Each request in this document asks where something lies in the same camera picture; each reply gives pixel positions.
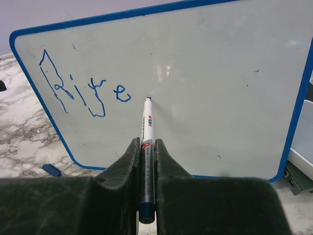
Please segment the blue white marker pen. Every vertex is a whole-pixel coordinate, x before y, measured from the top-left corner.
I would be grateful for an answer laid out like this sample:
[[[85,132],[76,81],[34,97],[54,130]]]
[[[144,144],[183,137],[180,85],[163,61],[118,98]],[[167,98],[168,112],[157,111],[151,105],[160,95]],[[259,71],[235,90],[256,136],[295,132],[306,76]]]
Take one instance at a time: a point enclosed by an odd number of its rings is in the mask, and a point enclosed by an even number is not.
[[[155,220],[155,180],[154,180],[154,138],[153,138],[153,104],[147,97],[142,115],[142,136],[140,149],[140,195],[139,222],[151,224]]]

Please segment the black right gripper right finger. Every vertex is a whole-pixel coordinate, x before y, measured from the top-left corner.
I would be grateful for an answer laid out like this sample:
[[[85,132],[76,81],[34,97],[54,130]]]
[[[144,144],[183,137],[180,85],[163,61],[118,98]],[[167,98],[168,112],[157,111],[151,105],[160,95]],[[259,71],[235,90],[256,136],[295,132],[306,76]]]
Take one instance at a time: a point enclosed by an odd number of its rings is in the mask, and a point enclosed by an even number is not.
[[[156,223],[160,235],[289,235],[269,181],[194,177],[155,142]]]

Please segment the blue framed whiteboard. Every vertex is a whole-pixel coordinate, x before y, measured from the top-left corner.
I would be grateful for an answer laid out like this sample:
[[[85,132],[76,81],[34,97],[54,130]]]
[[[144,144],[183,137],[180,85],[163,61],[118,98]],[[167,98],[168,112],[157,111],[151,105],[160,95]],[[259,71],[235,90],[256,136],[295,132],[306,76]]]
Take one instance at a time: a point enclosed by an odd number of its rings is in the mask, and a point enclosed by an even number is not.
[[[278,180],[313,70],[310,0],[186,0],[16,30],[10,47],[71,159],[142,134],[195,176]]]

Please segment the blue marker cap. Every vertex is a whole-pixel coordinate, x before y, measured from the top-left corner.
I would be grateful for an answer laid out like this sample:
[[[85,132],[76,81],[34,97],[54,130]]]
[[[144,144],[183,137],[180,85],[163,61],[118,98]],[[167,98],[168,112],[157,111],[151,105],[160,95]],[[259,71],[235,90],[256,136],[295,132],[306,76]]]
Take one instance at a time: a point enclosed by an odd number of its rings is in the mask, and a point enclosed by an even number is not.
[[[42,169],[53,177],[61,177],[62,176],[60,169],[55,167],[53,164],[44,164],[42,166]]]

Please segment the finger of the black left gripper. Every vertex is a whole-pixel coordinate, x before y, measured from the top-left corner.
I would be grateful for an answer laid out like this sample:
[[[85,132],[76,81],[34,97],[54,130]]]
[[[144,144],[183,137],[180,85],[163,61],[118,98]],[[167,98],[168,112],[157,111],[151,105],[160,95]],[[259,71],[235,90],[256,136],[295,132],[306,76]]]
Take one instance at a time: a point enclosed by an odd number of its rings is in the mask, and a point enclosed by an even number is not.
[[[7,87],[5,83],[2,80],[0,80],[0,92],[4,92],[6,90],[7,90]]]

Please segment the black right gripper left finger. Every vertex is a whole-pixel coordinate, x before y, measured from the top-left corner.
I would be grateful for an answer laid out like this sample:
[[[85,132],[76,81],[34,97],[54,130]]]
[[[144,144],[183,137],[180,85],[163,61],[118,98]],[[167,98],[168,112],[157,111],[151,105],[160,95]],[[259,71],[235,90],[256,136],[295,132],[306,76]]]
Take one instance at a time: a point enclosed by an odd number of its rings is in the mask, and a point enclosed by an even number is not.
[[[1,234],[137,234],[139,145],[95,177],[2,178]]]

